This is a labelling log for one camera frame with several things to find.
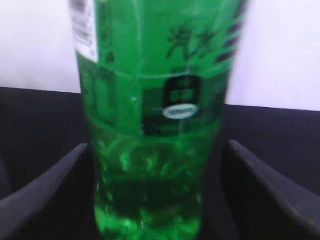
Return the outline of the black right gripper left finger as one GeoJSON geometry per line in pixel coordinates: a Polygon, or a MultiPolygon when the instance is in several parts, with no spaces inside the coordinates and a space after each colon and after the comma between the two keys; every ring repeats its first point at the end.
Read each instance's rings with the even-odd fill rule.
{"type": "Polygon", "coordinates": [[[88,145],[0,201],[2,240],[81,240],[88,205],[88,145]]]}

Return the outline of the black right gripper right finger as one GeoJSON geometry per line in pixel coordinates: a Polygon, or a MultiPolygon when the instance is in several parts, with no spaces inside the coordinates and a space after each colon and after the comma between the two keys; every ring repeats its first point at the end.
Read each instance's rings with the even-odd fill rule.
{"type": "Polygon", "coordinates": [[[235,140],[226,145],[226,202],[242,240],[318,240],[320,197],[235,140]]]}

